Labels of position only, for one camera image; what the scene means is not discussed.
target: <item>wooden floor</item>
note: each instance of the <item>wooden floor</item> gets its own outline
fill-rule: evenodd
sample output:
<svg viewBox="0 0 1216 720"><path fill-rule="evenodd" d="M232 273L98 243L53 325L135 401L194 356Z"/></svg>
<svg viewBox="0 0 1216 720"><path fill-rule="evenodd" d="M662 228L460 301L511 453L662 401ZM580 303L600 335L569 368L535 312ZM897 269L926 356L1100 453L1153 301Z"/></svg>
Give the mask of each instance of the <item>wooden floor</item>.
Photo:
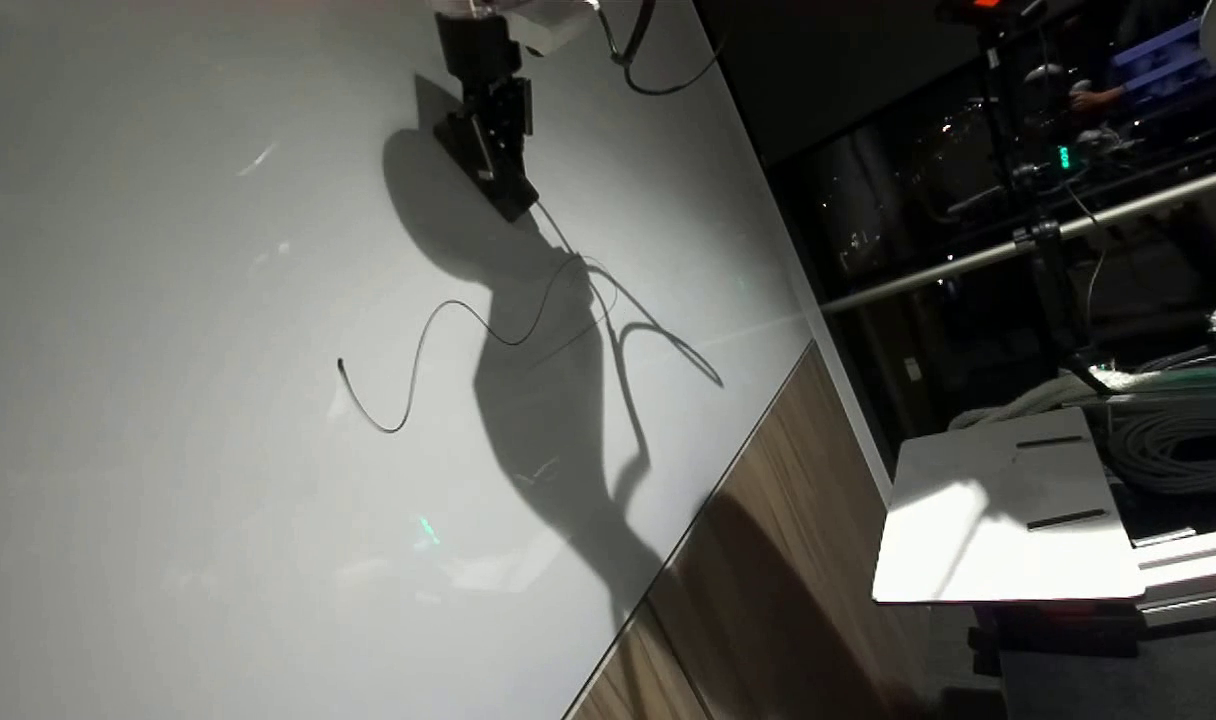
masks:
<svg viewBox="0 0 1216 720"><path fill-rule="evenodd" d="M881 520L814 347L572 717L928 717L964 623L869 598Z"/></svg>

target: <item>wire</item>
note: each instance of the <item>wire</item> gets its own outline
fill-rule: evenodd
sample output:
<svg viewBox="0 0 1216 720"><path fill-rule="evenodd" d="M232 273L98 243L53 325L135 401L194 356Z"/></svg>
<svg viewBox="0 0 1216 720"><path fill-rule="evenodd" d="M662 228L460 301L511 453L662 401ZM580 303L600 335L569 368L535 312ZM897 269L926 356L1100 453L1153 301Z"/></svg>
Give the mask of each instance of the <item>wire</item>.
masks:
<svg viewBox="0 0 1216 720"><path fill-rule="evenodd" d="M558 228L558 236L559 236L559 243L572 251L572 240L569 240L569 230L559 228L559 219L545 207L545 199L535 199L535 212ZM647 320L647 326L656 333L656 335L664 335L699 375L708 375L717 389L726 389L726 375L717 373L717 365L712 358L704 358L689 341L680 341L671 326L664 326L652 312L647 312L647 303L638 297L638 290L628 290L612 273L604 273L600 265L589 265L589 274L600 274L600 280L610 280L646 320ZM612 312L610 312L610 301L600 297L600 288L592 283L592 290L598 290L598 301L600 301L600 307L604 307L604 325L612 326Z"/></svg>
<svg viewBox="0 0 1216 720"><path fill-rule="evenodd" d="M354 396L355 413L360 413L375 431L402 437L402 431L407 426L413 406L416 406L424 347L428 347L428 335L434 335L434 326L440 325L440 316L446 316L448 307L473 316L473 320L487 333L494 344L499 344L499 347L524 347L524 344L535 335L535 326L540 326L540 320L545 320L545 312L549 312L549 303L554 303L554 288L566 280L569 269L584 269L589 274L604 274L604 280L610 280L623 301L634 301L634 307L647 320L647 325L634 325L634 326L652 326L652 333L662 333L664 341L671 341L671 347L678 347L692 368L699 368L717 389L726 389L726 375L720 375L692 344L683 344L678 333L667 333L667 326L664 326L664 325L662 325L662 320L656 320L656 316L652 316L652 312L647 312L647 307L646 307L612 273L604 273L604 269L598 269L598 265L584 265L584 254L572 246L569 230L559 228L559 219L558 219L540 199L535 199L535 212L558 228L558 240L566 243L569 258L545 280L540 303L535 303L535 312L532 312L532 320L528 320L528 326L524 326L519 335L498 333L498 326L485 320L485 312L475 312L475 307L464 303L464 301L446 301L446 303L436 303L434 316L420 325L420 335L416 335L416 347L413 347L413 375L407 375L407 391L405 391L405 406L402 406L402 419L396 419L396 425L386 425L386 419L373 417L373 406L360 401L360 391L355 391L355 382L354 382L354 373L348 373L343 356L338 356L338 375L340 375L343 391ZM612 353L616 353L616 358L619 358L619 344L623 344L623 335L628 335L634 326L616 333L616 325L612 325L612 303L604 301L604 290L600 290L598 283L589 283L589 288L592 288L592 297L598 297L598 303L600 303L600 312L604 312L610 341L612 341ZM641 437L641 449L646 449L646 454L647 454L647 438L646 438L638 405L634 405L634 401L623 401L623 405L628 405L634 426L638 426L638 437Z"/></svg>
<svg viewBox="0 0 1216 720"><path fill-rule="evenodd" d="M959 426L999 425L999 419L1037 417L1037 413L1051 413L1051 406L1077 406L1077 405L1093 405L1093 401L1096 401L1096 391L1077 373L1055 373L1047 382L1020 391L1011 405L959 413L948 426L959 431Z"/></svg>
<svg viewBox="0 0 1216 720"><path fill-rule="evenodd" d="M610 59L619 63L619 74L623 85L638 91L638 97L680 97L683 88L699 85L726 56L727 38L732 38L732 28L726 32L726 38L717 42L717 52L680 85L662 85L662 88L647 88L638 78L638 56L646 47L646 34L652 28L652 16L656 16L656 0L646 0L641 2L641 16L638 16L638 28L623 42L623 52L616 52L616 32L612 32L612 19L610 13L600 8L600 28L604 28L604 42L610 42Z"/></svg>
<svg viewBox="0 0 1216 720"><path fill-rule="evenodd" d="M1077 186L1059 186L1085 216L1087 216L1087 222L1100 230L1100 216L1085 204L1085 194L1077 192ZM1105 265L1110 265L1110 246L1096 254L1096 269L1093 269L1093 274L1087 274L1087 283L1085 283L1085 333L1087 333L1087 341L1096 341L1096 283L1100 283L1100 273L1105 273Z"/></svg>
<svg viewBox="0 0 1216 720"><path fill-rule="evenodd" d="M558 280L559 280L569 269L580 269L580 265L584 265L580 254L569 254L569 258L545 280L545 290L540 290L540 303L535 303L535 312L532 312L532 325L528 325L519 335L498 333L498 326L485 320L485 312L475 312L475 307L464 303L464 301L446 301L446 303L436 303L434 316L420 325L420 335L416 335L416 347L413 347L413 375L407 375L407 391L405 391L405 413L402 413L396 425L380 425L380 419L370 413L370 405L360 401L360 391L355 391L355 382L354 382L354 373L343 368L343 356L338 356L338 375L340 375L343 391L354 396L354 405L360 406L360 417L364 417L375 431L402 437L402 431L407 426L407 419L413 419L424 344L428 344L436 320L440 320L448 307L470 312L470 316L487 333L494 344L499 344L499 347L524 347L524 344L532 341L532 333L540 326L549 303L554 303Z"/></svg>

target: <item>black cable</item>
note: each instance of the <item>black cable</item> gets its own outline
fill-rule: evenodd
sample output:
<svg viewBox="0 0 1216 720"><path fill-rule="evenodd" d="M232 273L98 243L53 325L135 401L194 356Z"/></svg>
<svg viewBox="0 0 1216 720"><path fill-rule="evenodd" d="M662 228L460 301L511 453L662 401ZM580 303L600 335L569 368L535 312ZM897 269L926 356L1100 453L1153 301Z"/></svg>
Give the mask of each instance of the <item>black cable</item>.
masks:
<svg viewBox="0 0 1216 720"><path fill-rule="evenodd" d="M1130 243L1130 236L1119 230L1119 228L1105 228L1100 222L1100 216L1085 204L1085 194L1081 192L1071 192L1071 186L1059 186L1087 219L1093 219L1093 230L1110 230L1113 236L1113 243ZM1119 251L1116 258L1123 258L1130 265L1130 280L1141 288L1141 290L1148 290L1148 297L1159 297L1158 290L1158 283L1153 280L1146 280L1134 265L1134 251Z"/></svg>
<svg viewBox="0 0 1216 720"><path fill-rule="evenodd" d="M1093 230L1100 230L1100 219L1085 204L1085 194L1077 186L1063 186L1063 194L1087 216ZM1096 341L1096 283L1100 283L1100 273L1105 273L1110 254L1113 254L1110 246L1096 254L1096 269L1093 269L1093 274L1085 283L1085 326L1087 326L1087 341Z"/></svg>
<svg viewBox="0 0 1216 720"><path fill-rule="evenodd" d="M1093 228L1100 228L1100 219L1096 219L1096 212L1071 192L1071 186L1063 186L1085 212L1087 212L1087 219L1093 219ZM1100 379L1100 375L1093 375L1093 365L1085 358L1085 344L1087 347L1096 347L1096 326L1093 326L1093 320L1085 320L1085 335L1087 341L1081 341L1077 333L1071 333L1071 344L1077 347L1067 347L1067 356L1059 358L1067 373L1077 373L1096 396L1113 396L1113 389Z"/></svg>
<svg viewBox="0 0 1216 720"><path fill-rule="evenodd" d="M569 240L569 230L559 228L559 219L535 199L535 212L558 228L558 236L559 236L559 243L572 251L572 240ZM612 273L604 273L600 265L589 265L589 274L600 274L600 280L610 280L646 320L647 320L647 326L656 333L656 335L664 335L699 375L708 375L717 389L726 389L726 375L717 373L717 365L712 358L704 358L689 341L680 341L671 326L664 326L652 312L647 312L647 303L638 297L638 290L628 290ZM612 316L610 316L610 301L600 297L600 288L592 283L592 290L598 290L598 301L600 301L600 307L604 307L604 325L612 326Z"/></svg>
<svg viewBox="0 0 1216 720"><path fill-rule="evenodd" d="M1159 496L1216 493L1216 401L1123 405L1110 426L1110 453L1123 481Z"/></svg>
<svg viewBox="0 0 1216 720"><path fill-rule="evenodd" d="M569 254L569 258L549 274L549 283L545 283L545 290L540 290L540 303L535 303L535 316L532 316L532 325L528 325L519 335L498 333L498 326L485 320L485 312L475 312L475 307L464 303L464 301L446 301L446 303L436 303L434 316L420 325L416 353L413 353L413 375L407 375L407 391L405 391L405 413L402 413L396 425L380 425L380 419L370 413L370 405L360 401L360 391L355 391L355 382L354 382L354 373L343 368L343 356L338 356L338 375L340 375L343 391L354 396L354 405L360 406L360 417L364 417L375 431L386 431L386 437L405 431L407 419L413 419L413 405L416 405L424 344L428 344L436 320L440 320L448 307L470 312L470 316L487 333L494 344L499 344L499 347L524 347L524 344L532 341L532 333L540 326L549 303L554 303L558 280L559 280L569 269L577 269L577 265L580 265L580 254Z"/></svg>
<svg viewBox="0 0 1216 720"><path fill-rule="evenodd" d="M638 16L638 28L623 42L623 52L616 52L616 32L612 32L612 19L610 13L600 8L600 28L604 28L604 38L610 38L610 59L619 63L619 74L623 85L638 91L638 97L680 97L683 88L699 85L726 56L727 38L732 38L732 28L726 32L726 38L717 42L717 52L680 85L662 85L662 88L647 88L638 78L638 56L646 47L646 34L652 28L652 16L656 16L656 0L646 0L641 2L641 16Z"/></svg>
<svg viewBox="0 0 1216 720"><path fill-rule="evenodd" d="M569 251L577 251L572 240L569 240L569 230L566 230L566 222L545 207L545 199L535 199L535 212L554 222L558 240L559 240ZM604 326L610 326L610 347L612 347L612 368L616 368L616 382L619 382L619 405L623 405L623 417L628 417L634 437L638 437L638 454L623 462L623 477L616 477L616 482L612 482L612 500L616 500L619 511L623 511L628 500L634 500L634 493L638 493L638 482L646 481L641 473L628 473L628 468L647 468L647 462L652 462L652 445L647 445L647 431L646 431L646 419L641 419L641 406L638 406L638 396L634 396L634 379L628 379L628 373L623 373L623 335L628 335L628 333L616 333L616 325L612 325L612 303L604 301L604 290L600 290L600 283L592 280L592 273L600 273L600 269L589 265L589 288L592 288L598 307L600 307Z"/></svg>

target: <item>white wall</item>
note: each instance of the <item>white wall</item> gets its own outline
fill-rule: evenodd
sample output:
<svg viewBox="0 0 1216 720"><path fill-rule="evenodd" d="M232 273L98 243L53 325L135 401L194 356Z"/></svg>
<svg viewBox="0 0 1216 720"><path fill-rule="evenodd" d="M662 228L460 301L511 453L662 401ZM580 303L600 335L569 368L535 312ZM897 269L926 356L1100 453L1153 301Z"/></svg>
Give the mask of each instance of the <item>white wall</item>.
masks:
<svg viewBox="0 0 1216 720"><path fill-rule="evenodd" d="M704 52L664 2L641 74ZM405 437L355 417L338 356L396 417L440 301L515 333L569 258L416 70L413 0L0 0L0 720L558 717L751 431L799 269L726 85L628 97L598 32L528 69L532 178L726 389L634 333L646 468L572 265L519 353L434 326Z"/></svg>

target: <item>equipment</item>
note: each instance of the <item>equipment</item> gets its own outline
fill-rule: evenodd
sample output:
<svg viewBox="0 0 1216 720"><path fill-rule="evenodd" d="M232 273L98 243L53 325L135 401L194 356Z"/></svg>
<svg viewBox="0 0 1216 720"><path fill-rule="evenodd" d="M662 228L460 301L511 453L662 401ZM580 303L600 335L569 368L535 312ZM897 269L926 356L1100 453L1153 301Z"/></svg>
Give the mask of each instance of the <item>equipment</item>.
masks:
<svg viewBox="0 0 1216 720"><path fill-rule="evenodd" d="M985 0L948 0L945 8L979 8L979 2ZM1172 172L1167 186L1141 185L1141 186L1153 186L1153 192L1113 194L1110 207L1096 207L1096 212L1085 207L1077 219L1059 219L1055 240L1087 236L1096 228L1113 228L1119 219L1138 219L1138 216L1185 204L1185 199L1205 194L1205 192L1216 186L1216 91L1197 91L1197 97L1190 91L1194 85L1210 78L1210 59L1216 69L1216 0L1210 0L1205 19L1175 25L1175 28L1159 32L1159 34L1138 42L1138 47L1123 47L1110 59L1119 88L1130 88L1138 97L1134 98L1138 108L1116 121L1119 131L1105 135L1105 128L1087 128L1087 131L1077 135L1077 142L1059 142L1059 151L1067 151L1067 169L1100 156L1096 176L1110 176L1110 169L1119 169L1116 172L1119 178L1116 176L1110 176L1110 178L1123 185L1130 172L1148 176L1146 158L1141 158L1141 146L1148 142L1148 151L1158 156L1153 176L1167 162L1175 172ZM1093 192L1093 186L1085 186L1087 178L1081 178L1081 186L1077 186L1077 176L1093 178L1087 169L1071 169L1071 176L1063 176L1055 185L1055 192L1047 192L1043 199L1059 199L1059 194L1071 194L1071 192L1087 194ZM899 297L899 290L911 290L911 288L934 288L939 280L958 280L964 273L979 273L979 269L1028 254L1028 251L1037 251L1033 230L1018 228L1011 240L1004 240L1004 243L994 243L994 246L979 246L979 251L953 251L935 269L922 265L917 273L904 273L904 274L883 280L875 288L858 288L847 297L828 301L823 312L851 312L851 307L866 307L874 301L888 301L888 297Z"/></svg>
<svg viewBox="0 0 1216 720"><path fill-rule="evenodd" d="M460 108L436 122L436 140L475 178L506 219L519 219L535 186L524 172L532 131L532 85L519 78L519 42L535 56L572 38L589 0L428 0L440 25L448 70L460 78Z"/></svg>

